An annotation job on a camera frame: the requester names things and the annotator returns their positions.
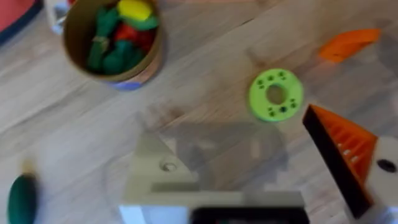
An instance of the red toy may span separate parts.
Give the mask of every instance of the red toy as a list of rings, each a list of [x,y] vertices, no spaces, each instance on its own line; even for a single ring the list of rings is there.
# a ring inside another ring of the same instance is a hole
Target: red toy
[[[114,41],[130,40],[141,48],[145,53],[148,53],[155,39],[156,30],[138,31],[133,27],[121,23],[116,30]]]

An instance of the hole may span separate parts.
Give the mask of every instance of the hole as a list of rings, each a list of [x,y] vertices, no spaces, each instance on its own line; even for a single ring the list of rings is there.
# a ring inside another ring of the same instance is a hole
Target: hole
[[[357,160],[357,159],[358,159],[358,156],[354,156],[351,158],[351,162],[355,162],[355,160]]]
[[[344,150],[343,154],[347,156],[350,152],[351,152],[351,150],[346,149],[346,150]]]
[[[285,90],[279,85],[271,85],[266,91],[266,98],[273,104],[280,105],[286,99]]]
[[[160,168],[165,172],[173,172],[177,169],[177,165],[172,162],[165,162],[163,163]]]
[[[279,110],[280,110],[280,112],[285,113],[287,111],[287,107],[281,106]]]
[[[379,159],[377,161],[377,165],[380,167],[380,169],[382,169],[386,172],[390,172],[390,173],[397,172],[397,166],[393,162],[391,162],[387,159]]]

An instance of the yellow toy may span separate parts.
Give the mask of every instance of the yellow toy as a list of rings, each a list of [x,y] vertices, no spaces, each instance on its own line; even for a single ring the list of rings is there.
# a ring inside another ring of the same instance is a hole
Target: yellow toy
[[[150,5],[141,0],[121,0],[118,3],[120,16],[135,21],[145,21],[152,14]]]

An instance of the red object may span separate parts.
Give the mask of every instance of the red object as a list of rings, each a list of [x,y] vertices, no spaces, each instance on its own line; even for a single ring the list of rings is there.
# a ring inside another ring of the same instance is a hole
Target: red object
[[[321,48],[319,56],[332,62],[342,62],[377,41],[380,33],[380,29],[363,29],[339,34]]]
[[[310,105],[361,184],[368,176],[377,136],[321,107]]]
[[[125,23],[121,23],[116,30],[114,40],[130,40],[144,52],[148,53],[154,43],[155,34],[155,29],[138,31]]]
[[[0,32],[23,16],[34,3],[34,0],[1,0]]]
[[[75,3],[76,0],[68,0],[68,4],[69,6],[73,5],[73,3]]]

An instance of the green toy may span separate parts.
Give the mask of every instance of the green toy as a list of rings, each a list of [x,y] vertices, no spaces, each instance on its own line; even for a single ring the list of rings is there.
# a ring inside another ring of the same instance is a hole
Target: green toy
[[[277,86],[284,92],[280,104],[268,99],[267,91]],[[262,72],[254,79],[249,89],[249,106],[258,118],[264,121],[282,121],[293,116],[303,102],[303,86],[290,71],[275,68]]]
[[[96,15],[96,33],[91,46],[90,54],[87,60],[87,67],[94,71],[100,72],[102,67],[103,54],[108,49],[108,37],[115,30],[119,22],[118,10],[114,7],[110,10],[105,8],[99,9]]]
[[[33,224],[37,210],[37,186],[32,174],[20,175],[12,184],[7,207],[9,224]]]
[[[103,71],[108,75],[125,72],[136,66],[144,56],[142,50],[133,46],[132,42],[118,40],[114,44],[114,50],[103,60]]]
[[[159,20],[153,14],[150,15],[144,21],[139,21],[139,20],[131,19],[131,18],[124,17],[124,16],[121,16],[121,18],[124,22],[126,22],[133,28],[136,28],[137,30],[149,30],[149,29],[156,28],[159,25]]]

